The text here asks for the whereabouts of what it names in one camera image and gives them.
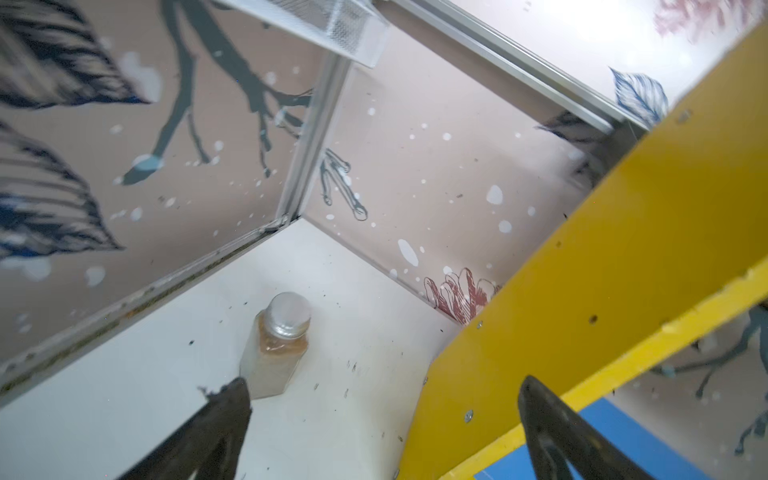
white floor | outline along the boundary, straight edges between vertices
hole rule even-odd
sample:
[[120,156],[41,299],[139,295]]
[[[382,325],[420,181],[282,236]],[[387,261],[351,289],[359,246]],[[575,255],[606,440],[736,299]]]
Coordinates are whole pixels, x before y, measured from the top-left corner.
[[0,479],[118,477],[203,406],[198,386],[237,376],[287,290],[314,308],[310,349],[285,394],[252,402],[236,478],[390,480],[458,327],[304,220],[0,410]]

printed wallpaper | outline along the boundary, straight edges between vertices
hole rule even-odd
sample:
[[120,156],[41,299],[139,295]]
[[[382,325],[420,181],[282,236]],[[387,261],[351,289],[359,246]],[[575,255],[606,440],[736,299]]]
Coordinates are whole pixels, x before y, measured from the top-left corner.
[[[763,10],[762,0],[455,3],[648,127]],[[377,67],[348,79],[306,215],[466,324],[599,181],[582,153],[599,138],[568,111],[535,121],[392,30]]]
[[274,219],[323,50],[210,0],[0,0],[0,372]]
[[607,398],[710,478],[765,478],[766,326],[756,305]]

glass jar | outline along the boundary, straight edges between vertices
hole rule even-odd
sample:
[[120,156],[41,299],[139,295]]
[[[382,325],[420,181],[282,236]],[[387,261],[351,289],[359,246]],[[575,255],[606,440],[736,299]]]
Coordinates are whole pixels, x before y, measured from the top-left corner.
[[256,315],[240,360],[252,400],[285,392],[288,382],[309,347],[306,331],[312,311],[306,298],[294,292],[275,296]]

screw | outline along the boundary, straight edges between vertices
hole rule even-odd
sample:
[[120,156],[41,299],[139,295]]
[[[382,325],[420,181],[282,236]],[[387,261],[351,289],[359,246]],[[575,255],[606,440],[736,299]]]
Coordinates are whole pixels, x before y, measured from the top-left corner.
[[685,122],[688,121],[689,118],[691,118],[691,116],[693,116],[693,114],[694,113],[691,111],[691,109],[686,108],[683,111],[683,113],[681,113],[680,116],[677,117],[677,123],[678,124],[684,124]]

mesh basket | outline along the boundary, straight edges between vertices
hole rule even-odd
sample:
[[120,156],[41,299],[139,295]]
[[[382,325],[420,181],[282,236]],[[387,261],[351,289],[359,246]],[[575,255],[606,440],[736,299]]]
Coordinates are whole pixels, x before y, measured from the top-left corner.
[[219,1],[371,68],[389,28],[367,0]]

